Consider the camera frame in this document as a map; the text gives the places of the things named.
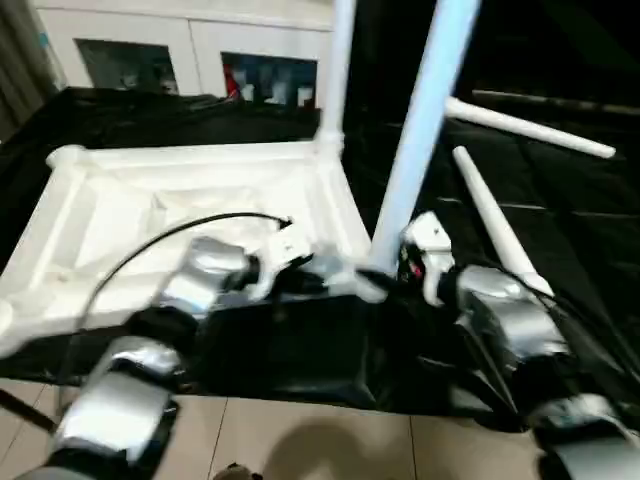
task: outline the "glass cabinet door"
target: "glass cabinet door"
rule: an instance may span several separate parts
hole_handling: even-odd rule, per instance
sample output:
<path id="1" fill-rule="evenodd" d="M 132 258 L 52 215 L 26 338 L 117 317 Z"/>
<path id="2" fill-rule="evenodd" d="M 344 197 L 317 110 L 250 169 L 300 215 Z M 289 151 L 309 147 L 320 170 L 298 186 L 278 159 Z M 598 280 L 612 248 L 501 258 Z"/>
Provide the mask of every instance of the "glass cabinet door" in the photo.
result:
<path id="1" fill-rule="evenodd" d="M 222 52 L 227 96 L 289 107 L 315 108 L 315 60 Z"/>
<path id="2" fill-rule="evenodd" d="M 94 87 L 178 94 L 169 48 L 75 39 Z"/>
<path id="3" fill-rule="evenodd" d="M 331 32 L 192 21 L 204 93 L 322 108 Z"/>
<path id="4" fill-rule="evenodd" d="M 69 86 L 202 93 L 189 22 L 38 9 Z"/>

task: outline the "white pole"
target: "white pole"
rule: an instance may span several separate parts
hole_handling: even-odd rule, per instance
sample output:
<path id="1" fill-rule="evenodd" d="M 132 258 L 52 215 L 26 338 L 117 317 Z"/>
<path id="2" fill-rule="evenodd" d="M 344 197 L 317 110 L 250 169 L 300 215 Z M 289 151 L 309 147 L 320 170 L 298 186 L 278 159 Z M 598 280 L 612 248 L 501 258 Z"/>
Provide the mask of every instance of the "white pole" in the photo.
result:
<path id="1" fill-rule="evenodd" d="M 522 120 L 521 118 L 505 115 L 504 113 L 495 112 L 488 108 L 470 105 L 453 97 L 447 100 L 447 116 L 498 130 L 505 130 L 554 145 L 560 145 L 572 150 L 595 155 L 596 157 L 611 158 L 616 153 L 616 149 L 608 145 Z"/>
<path id="2" fill-rule="evenodd" d="M 356 15 L 356 0 L 334 0 L 333 33 L 331 34 L 331 57 L 327 75 L 325 104 L 320 119 L 318 139 L 321 142 L 342 144 L 342 115 L 344 113 L 353 23 Z"/>
<path id="3" fill-rule="evenodd" d="M 489 190 L 467 149 L 456 147 L 453 150 L 453 158 L 455 158 L 460 173 L 462 173 L 471 198 L 473 198 L 473 203 L 475 203 L 476 209 L 480 217 L 482 217 L 482 222 L 487 229 L 502 265 L 507 270 L 518 275 L 530 286 L 553 295 L 547 281 L 536 272 L 527 252 L 524 251 L 522 244 L 511 225 L 509 225 L 498 202 L 491 194 L 491 190 Z"/>
<path id="4" fill-rule="evenodd" d="M 396 159 L 373 237 L 370 261 L 393 273 L 481 0 L 438 0 Z"/>

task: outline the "floor tile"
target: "floor tile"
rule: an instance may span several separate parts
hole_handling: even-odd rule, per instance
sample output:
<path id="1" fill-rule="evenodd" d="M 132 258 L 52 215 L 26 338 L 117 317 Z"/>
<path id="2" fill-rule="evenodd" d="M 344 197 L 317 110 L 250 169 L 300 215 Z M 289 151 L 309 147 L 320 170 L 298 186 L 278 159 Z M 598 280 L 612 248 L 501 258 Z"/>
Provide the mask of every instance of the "floor tile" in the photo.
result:
<path id="1" fill-rule="evenodd" d="M 44 385 L 41 383 L 0 379 L 0 389 L 9 392 L 29 405 L 36 403 L 43 388 Z M 0 465 L 11 443 L 18 435 L 22 423 L 23 420 L 20 417 L 0 408 Z"/>
<path id="2" fill-rule="evenodd" d="M 47 385 L 38 397 L 35 407 L 45 415 L 53 415 L 55 388 Z M 33 425 L 23 422 L 18 436 L 0 465 L 0 480 L 12 480 L 47 458 L 49 435 Z"/>
<path id="3" fill-rule="evenodd" d="M 468 420 L 412 417 L 418 480 L 537 480 L 528 434 L 503 434 Z"/>
<path id="4" fill-rule="evenodd" d="M 180 417 L 154 480 L 206 480 L 226 398 L 177 397 Z"/>
<path id="5" fill-rule="evenodd" d="M 229 399 L 211 475 L 237 462 L 266 480 L 411 480 L 409 418 Z"/>

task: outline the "black cable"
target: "black cable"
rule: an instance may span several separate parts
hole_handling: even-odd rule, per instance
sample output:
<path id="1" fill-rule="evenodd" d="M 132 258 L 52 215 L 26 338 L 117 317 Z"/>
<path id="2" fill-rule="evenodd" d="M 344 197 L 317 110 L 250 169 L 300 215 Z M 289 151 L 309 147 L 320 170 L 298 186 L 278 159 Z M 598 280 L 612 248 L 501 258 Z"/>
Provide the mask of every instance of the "black cable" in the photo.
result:
<path id="1" fill-rule="evenodd" d="M 44 413 L 2 389 L 0 389 L 0 406 L 47 433 L 51 434 L 55 430 L 56 423 Z"/>
<path id="2" fill-rule="evenodd" d="M 417 359 L 424 368 L 445 375 L 449 381 L 455 383 L 459 388 L 477 397 L 482 403 L 491 408 L 496 415 L 518 423 L 518 412 L 514 411 L 486 381 L 473 372 L 423 355 L 418 355 Z"/>
<path id="3" fill-rule="evenodd" d="M 575 299 L 575 297 L 569 294 L 569 292 L 558 288 L 556 285 L 551 285 L 551 289 L 556 292 L 556 295 L 550 295 L 527 284 L 520 278 L 520 276 L 506 269 L 498 263 L 492 262 L 487 259 L 483 259 L 481 261 L 478 261 L 477 263 L 484 263 L 484 266 L 495 268 L 496 270 L 499 270 L 503 274 L 507 275 L 512 280 L 516 281 L 520 286 L 530 292 L 540 302 L 540 304 L 547 310 L 547 313 L 549 313 L 552 318 L 554 316 L 551 312 L 551 307 L 549 305 L 550 303 L 552 305 L 559 306 L 561 310 L 564 310 L 565 314 L 569 313 L 569 315 L 567 315 L 567 318 L 576 319 L 582 326 L 587 326 L 587 330 L 591 330 L 592 333 L 598 335 L 599 343 L 602 344 L 606 352 L 615 360 L 615 362 L 624 371 L 624 373 L 626 373 L 631 379 L 634 380 L 634 382 L 638 386 L 640 386 L 640 369 L 638 368 L 637 360 L 635 359 L 635 356 L 630 353 L 628 344 L 623 339 L 622 334 L 618 331 L 617 327 L 612 322 L 603 319 L 601 316 L 594 313 L 591 309 L 582 304 L 582 302 L 579 302 L 577 299 Z M 606 329 L 611 334 L 612 340 L 613 342 L 615 342 L 615 345 L 603 344 L 602 328 Z"/>
<path id="4" fill-rule="evenodd" d="M 538 302 L 547 310 L 547 313 L 552 316 L 552 318 L 556 318 L 551 311 L 552 306 L 556 306 L 560 308 L 560 313 L 563 313 L 566 318 L 571 320 L 572 325 L 576 323 L 578 325 L 584 326 L 587 323 L 591 329 L 597 329 L 598 327 L 608 327 L 611 332 L 613 332 L 613 340 L 616 342 L 616 346 L 613 345 L 605 345 L 602 342 L 602 336 L 599 335 L 597 344 L 601 345 L 604 348 L 604 351 L 612 358 L 612 360 L 617 364 L 619 371 L 626 374 L 637 386 L 640 386 L 640 375 L 637 372 L 637 369 L 633 365 L 633 359 L 625 358 L 625 353 L 628 352 L 628 345 L 622 339 L 621 334 L 617 332 L 617 329 L 611 322 L 605 322 L 604 319 L 601 319 L 596 313 L 592 312 L 590 309 L 582 305 L 580 302 L 576 301 L 570 294 L 562 291 L 561 289 L 552 286 L 552 289 L 559 293 L 559 295 L 550 295 L 546 292 L 536 289 L 535 287 L 530 286 L 524 280 L 520 278 L 516 273 L 506 269 L 502 265 L 492 262 L 488 259 L 476 259 L 475 261 L 471 261 L 472 263 L 477 263 L 482 266 L 486 266 L 489 268 L 495 268 L 496 270 L 502 272 L 509 278 L 513 279 L 520 286 L 522 286 L 525 290 L 531 293 Z M 376 285 L 377 287 L 387 291 L 390 294 L 404 294 L 407 292 L 406 285 L 400 280 L 391 277 L 387 274 L 381 272 L 374 272 L 368 269 L 356 269 L 356 272 L 371 283 Z M 433 361 L 438 364 L 441 362 L 437 362 L 435 360 L 430 360 L 426 358 L 421 358 L 419 361 L 425 365 L 425 360 Z M 468 378 L 464 378 L 466 385 L 465 389 L 477 387 L 477 383 L 473 382 L 473 384 L 467 382 Z M 483 397 L 486 399 L 491 399 L 492 408 L 493 407 L 501 407 L 500 404 L 496 403 L 495 398 L 491 398 L 492 396 L 486 390 L 480 390 Z"/>
<path id="5" fill-rule="evenodd" d="M 128 254 L 126 257 L 124 257 L 122 260 L 120 260 L 120 262 L 114 268 L 112 268 L 104 276 L 104 278 L 100 280 L 100 282 L 98 282 L 98 285 L 96 285 L 93 292 L 91 292 L 91 295 L 89 295 L 89 299 L 87 300 L 87 303 L 85 304 L 80 316 L 78 317 L 78 320 L 75 325 L 75 330 L 69 338 L 69 342 L 67 344 L 67 348 L 66 348 L 64 357 L 62 359 L 60 370 L 58 371 L 58 375 L 56 379 L 56 383 L 59 386 L 58 398 L 56 401 L 56 415 L 58 419 L 62 418 L 62 411 L 64 408 L 63 390 L 67 384 L 67 380 L 72 371 L 72 367 L 74 363 L 74 354 L 78 347 L 78 338 L 80 338 L 80 334 L 82 333 L 83 328 L 89 318 L 89 314 L 91 313 L 91 308 L 93 307 L 93 304 L 95 303 L 96 298 L 102 292 L 102 290 L 104 290 L 106 285 L 113 279 L 113 277 L 115 277 L 118 274 L 118 272 L 122 270 L 127 264 L 129 264 L 129 262 L 131 262 L 133 259 L 135 259 L 140 254 L 144 253 L 149 248 L 151 248 L 153 245 L 157 244 L 158 242 L 164 240 L 167 237 L 175 235 L 176 233 L 182 232 L 184 230 L 197 227 L 198 225 L 203 225 L 205 223 L 216 222 L 219 220 L 227 220 L 230 218 L 239 218 L 239 217 L 263 218 L 266 220 L 274 220 L 278 222 L 281 229 L 291 225 L 290 220 L 285 220 L 283 218 L 275 217 L 273 215 L 267 215 L 264 213 L 257 213 L 257 212 L 221 213 L 217 215 L 209 215 L 206 217 L 198 218 L 196 220 L 192 220 L 190 222 L 186 222 L 181 225 L 177 225 L 173 228 L 170 228 L 169 230 L 159 235 L 156 235 L 152 239 L 143 243 L 140 247 L 138 247 L 133 252 Z"/>

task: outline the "black plastic sheet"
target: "black plastic sheet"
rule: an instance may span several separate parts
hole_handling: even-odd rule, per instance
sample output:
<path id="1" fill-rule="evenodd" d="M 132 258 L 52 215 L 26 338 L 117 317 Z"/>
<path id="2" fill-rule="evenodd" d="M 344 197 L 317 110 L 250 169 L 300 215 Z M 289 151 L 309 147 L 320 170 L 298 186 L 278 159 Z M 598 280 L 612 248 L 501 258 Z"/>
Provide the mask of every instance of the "black plastic sheet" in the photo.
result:
<path id="1" fill-rule="evenodd" d="M 640 196 L 636 167 L 624 156 L 633 158 L 632 133 L 612 129 L 607 118 L 597 115 L 552 116 L 552 124 L 614 141 L 622 153 L 603 160 L 448 122 L 416 214 L 436 211 L 459 260 L 497 260 L 452 161 L 453 147 L 466 146 L 539 272 L 606 314 L 639 346 L 640 307 L 635 297 L 640 282 Z M 545 111 L 536 109 L 529 117 L 547 120 Z M 291 141 L 312 138 L 316 126 L 315 112 L 255 107 L 206 96 L 66 90 L 0 149 L 4 226 L 0 261 L 4 264 L 10 257 L 46 184 L 50 171 L 46 156 L 61 145 L 117 148 Z M 399 125 L 383 124 L 360 125 L 347 132 L 343 165 L 370 233 L 399 135 Z M 332 308 L 345 310 L 344 306 L 327 304 L 326 308 L 315 316 L 292 311 L 290 316 L 301 317 L 299 323 L 268 330 L 264 324 L 231 328 L 223 344 L 210 347 L 209 353 L 217 357 L 204 352 L 203 358 L 209 360 L 200 364 L 194 391 L 406 413 L 464 413 L 449 404 L 447 380 L 425 373 L 411 358 L 415 353 L 464 358 L 464 349 L 448 336 L 447 319 L 424 307 L 416 307 L 410 315 L 406 306 L 390 304 L 373 311 L 355 302 L 349 307 L 351 313 L 335 321 Z M 323 318 L 332 320 L 324 329 Z M 87 335 L 74 383 L 81 381 L 119 333 L 113 328 Z M 64 336 L 36 340 L 0 361 L 0 375 L 55 381 L 66 345 Z M 271 360 L 265 364 L 265 358 Z M 226 374 L 214 365 L 227 365 Z"/>

